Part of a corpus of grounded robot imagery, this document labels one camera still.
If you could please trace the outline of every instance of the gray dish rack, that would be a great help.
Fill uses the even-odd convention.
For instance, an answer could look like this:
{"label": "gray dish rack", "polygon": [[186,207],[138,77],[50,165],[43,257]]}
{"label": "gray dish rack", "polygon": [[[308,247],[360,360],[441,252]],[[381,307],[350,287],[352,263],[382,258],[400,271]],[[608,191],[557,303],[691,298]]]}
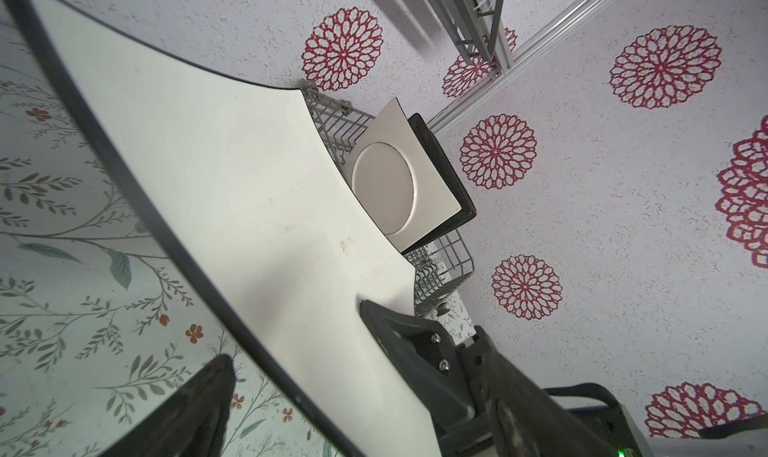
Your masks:
{"label": "gray dish rack", "polygon": [[[324,95],[312,82],[303,82],[301,88],[320,138],[341,171],[355,142],[374,116],[357,110],[348,100]],[[431,314],[475,270],[472,256],[458,231],[448,232],[408,252],[405,258],[416,268],[414,313],[420,317]]]}

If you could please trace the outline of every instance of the dish rack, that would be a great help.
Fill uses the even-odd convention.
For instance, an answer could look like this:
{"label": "dish rack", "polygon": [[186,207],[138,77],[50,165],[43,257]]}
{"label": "dish rack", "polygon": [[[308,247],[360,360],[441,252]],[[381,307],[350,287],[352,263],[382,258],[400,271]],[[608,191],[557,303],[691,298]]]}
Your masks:
{"label": "dish rack", "polygon": [[[313,82],[302,82],[301,89],[322,143],[341,172],[358,137],[374,116],[357,110],[348,100],[324,95]],[[419,317],[431,314],[475,270],[458,231],[448,232],[404,257],[416,268],[414,313]]]}

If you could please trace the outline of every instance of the speckled wallpaper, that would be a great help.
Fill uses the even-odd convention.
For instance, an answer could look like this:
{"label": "speckled wallpaper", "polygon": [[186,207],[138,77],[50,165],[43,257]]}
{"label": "speckled wallpaper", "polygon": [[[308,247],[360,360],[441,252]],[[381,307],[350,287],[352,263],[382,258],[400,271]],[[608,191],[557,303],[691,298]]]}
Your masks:
{"label": "speckled wallpaper", "polygon": [[768,0],[617,0],[442,138],[472,320],[651,436],[768,406]]}
{"label": "speckled wallpaper", "polygon": [[[419,33],[424,25],[402,1],[397,8],[414,23],[406,35],[374,0],[68,1],[197,64],[279,86],[310,78],[373,114],[397,96],[408,115],[428,120],[488,72],[479,59],[457,60],[433,14],[427,27],[437,31]],[[525,42],[573,1],[505,0],[511,45]]]}

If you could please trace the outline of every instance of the orange flower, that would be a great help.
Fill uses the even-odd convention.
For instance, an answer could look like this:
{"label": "orange flower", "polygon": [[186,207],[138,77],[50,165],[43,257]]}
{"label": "orange flower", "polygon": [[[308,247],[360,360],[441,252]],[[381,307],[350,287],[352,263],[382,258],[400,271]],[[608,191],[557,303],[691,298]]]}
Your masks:
{"label": "orange flower", "polygon": [[237,407],[237,410],[240,410],[243,408],[243,401],[245,400],[245,395],[241,395],[240,398],[237,398],[237,394],[232,395],[232,403],[230,404],[230,409],[234,409]]}
{"label": "orange flower", "polygon": [[203,326],[198,326],[197,324],[193,323],[190,326],[190,329],[186,332],[187,337],[190,338],[190,342],[197,343],[197,339],[203,338]]}
{"label": "orange flower", "polygon": [[46,110],[40,110],[39,108],[27,110],[27,115],[32,116],[41,122],[45,122],[46,120],[51,120],[53,118]]}

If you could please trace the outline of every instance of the red floral pattern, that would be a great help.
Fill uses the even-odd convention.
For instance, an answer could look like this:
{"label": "red floral pattern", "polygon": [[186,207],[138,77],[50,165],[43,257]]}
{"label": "red floral pattern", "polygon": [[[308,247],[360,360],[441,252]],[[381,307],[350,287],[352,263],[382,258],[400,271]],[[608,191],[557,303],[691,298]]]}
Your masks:
{"label": "red floral pattern", "polygon": [[610,85],[622,102],[646,108],[685,102],[720,67],[717,37],[706,29],[655,28],[624,48],[610,69]]}
{"label": "red floral pattern", "polygon": [[498,302],[507,312],[527,320],[552,315],[562,300],[562,289],[552,267],[533,256],[509,257],[493,274]]}
{"label": "red floral pattern", "polygon": [[698,430],[765,413],[757,402],[710,383],[683,382],[653,394],[645,407],[651,437],[690,439]]}
{"label": "red floral pattern", "polygon": [[[504,29],[510,50],[518,42],[518,36],[514,30]],[[474,87],[480,79],[491,71],[491,64],[479,57],[475,57],[467,64],[463,58],[456,58],[456,62],[448,69],[446,77],[442,78],[442,93],[448,97],[461,97],[470,88]]]}
{"label": "red floral pattern", "polygon": [[340,8],[325,17],[305,42],[306,78],[323,90],[350,87],[373,68],[383,43],[379,21],[368,10]]}
{"label": "red floral pattern", "polygon": [[734,144],[734,155],[717,175],[723,196],[715,208],[728,216],[728,238],[752,252],[753,264],[768,269],[768,115],[752,138]]}
{"label": "red floral pattern", "polygon": [[517,115],[492,115],[464,137],[459,161],[467,178],[501,189],[523,178],[536,157],[533,129]]}

